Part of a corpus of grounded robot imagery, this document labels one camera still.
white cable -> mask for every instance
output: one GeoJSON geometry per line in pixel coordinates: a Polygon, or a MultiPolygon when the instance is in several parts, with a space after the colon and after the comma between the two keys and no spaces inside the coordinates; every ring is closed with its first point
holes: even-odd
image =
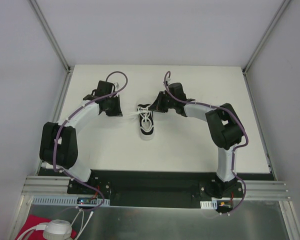
{"type": "Polygon", "coordinates": [[[85,211],[82,211],[82,220],[81,220],[81,227],[80,227],[79,233],[81,232],[82,227],[84,226],[84,219],[85,219],[85,211]]]}
{"type": "Polygon", "coordinates": [[[28,230],[25,230],[18,238],[17,240],[22,240],[24,238],[24,236],[30,232],[31,230],[35,230],[37,226],[33,226],[31,228],[29,228],[28,230]]]}
{"type": "Polygon", "coordinates": [[[87,224],[88,224],[88,222],[89,222],[89,220],[91,219],[91,217],[92,217],[93,214],[94,214],[93,211],[90,212],[89,218],[88,218],[88,220],[85,222],[85,225],[84,225],[83,229],[79,231],[78,236],[76,236],[76,238],[75,238],[74,240],[78,240],[78,238],[80,237],[80,235],[82,234],[82,232],[85,230],[85,228],[86,228],[86,226],[87,226],[87,224]]]}
{"type": "Polygon", "coordinates": [[[75,218],[73,219],[71,226],[74,224],[74,222],[76,221],[77,217],[79,216],[79,214],[83,212],[82,208],[79,209],[79,212],[76,214],[75,218]]]}
{"type": "Polygon", "coordinates": [[[47,226],[46,224],[47,224],[47,222],[42,222],[42,223],[40,223],[40,224],[38,224],[38,225],[35,225],[35,226],[33,226],[33,227],[31,227],[31,228],[25,230],[25,231],[17,238],[17,240],[22,240],[22,239],[24,238],[24,236],[25,236],[28,232],[30,232],[31,230],[44,230],[44,229],[46,228],[46,226],[47,226]]]}

red cloth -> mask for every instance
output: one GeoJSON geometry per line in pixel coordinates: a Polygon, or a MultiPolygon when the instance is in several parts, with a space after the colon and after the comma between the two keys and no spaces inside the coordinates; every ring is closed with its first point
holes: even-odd
{"type": "MultiPolygon", "coordinates": [[[[18,237],[24,233],[26,230],[38,225],[38,224],[41,224],[41,223],[49,223],[51,222],[50,219],[48,218],[44,218],[44,217],[39,217],[39,216],[34,216],[34,215],[29,215],[28,218],[26,219],[25,221],[25,224],[23,225],[23,227],[21,228],[19,234],[16,236],[15,240],[18,239],[18,237]]],[[[37,230],[37,231],[34,231],[30,237],[28,238],[28,240],[45,240],[44,237],[43,237],[43,233],[44,231],[42,230],[37,230]]],[[[76,231],[74,231],[72,229],[72,233],[71,233],[71,238],[75,238],[75,236],[77,235],[76,231]]]]}

white cap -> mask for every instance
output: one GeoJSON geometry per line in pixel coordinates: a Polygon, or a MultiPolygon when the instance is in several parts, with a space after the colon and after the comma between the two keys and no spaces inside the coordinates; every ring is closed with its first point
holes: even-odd
{"type": "Polygon", "coordinates": [[[65,240],[71,236],[70,222],[64,220],[52,220],[46,225],[43,237],[47,240],[65,240]]]}

white shoelace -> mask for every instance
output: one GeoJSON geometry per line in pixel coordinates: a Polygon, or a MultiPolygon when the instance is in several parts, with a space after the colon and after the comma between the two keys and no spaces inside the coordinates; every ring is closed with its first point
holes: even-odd
{"type": "Polygon", "coordinates": [[[151,111],[148,110],[148,107],[141,107],[139,106],[138,107],[138,111],[135,111],[135,112],[131,112],[129,114],[129,116],[133,116],[133,115],[142,115],[142,120],[141,120],[141,126],[144,128],[145,131],[150,131],[150,129],[152,128],[152,122],[149,120],[149,117],[150,117],[150,114],[151,114],[151,111]],[[146,123],[146,122],[149,122],[150,124],[148,125],[148,127],[145,128],[146,124],[143,124],[143,123],[146,123]]]}

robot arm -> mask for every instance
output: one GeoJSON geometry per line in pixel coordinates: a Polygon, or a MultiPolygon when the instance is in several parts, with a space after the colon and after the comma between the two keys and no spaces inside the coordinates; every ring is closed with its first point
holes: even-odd
{"type": "MultiPolygon", "coordinates": [[[[187,99],[179,82],[170,84],[168,89],[179,100],[185,102],[194,100],[187,99]]],[[[225,103],[221,107],[230,110],[239,119],[231,104],[225,103]]],[[[149,110],[166,113],[169,109],[175,109],[176,113],[183,117],[197,118],[208,123],[211,138],[218,147],[218,168],[215,182],[207,186],[205,191],[212,197],[221,198],[223,192],[237,183],[233,174],[235,162],[232,161],[232,154],[235,146],[241,142],[243,132],[230,115],[223,110],[197,104],[185,104],[174,100],[167,91],[160,91],[149,110]]]]}
{"type": "MultiPolygon", "coordinates": [[[[186,104],[184,107],[184,112],[187,117],[196,118],[207,122],[206,114],[214,110],[211,107],[203,106],[203,105],[195,105],[195,104],[186,104]]],[[[218,146],[218,168],[216,171],[217,177],[222,182],[229,182],[235,178],[232,173],[232,152],[236,144],[229,147],[229,149],[225,149],[223,147],[218,146]]]]}
{"type": "MultiPolygon", "coordinates": [[[[116,87],[113,83],[99,81],[97,89],[83,98],[80,106],[83,109],[72,117],[61,130],[56,151],[57,168],[66,169],[72,176],[84,183],[95,186],[95,178],[91,169],[78,159],[77,135],[92,120],[105,112],[109,117],[121,117],[119,95],[97,100],[89,105],[86,103],[98,97],[113,93],[116,87]]],[[[39,157],[41,160],[53,164],[54,144],[57,132],[64,121],[47,122],[43,126],[39,157]]]]}

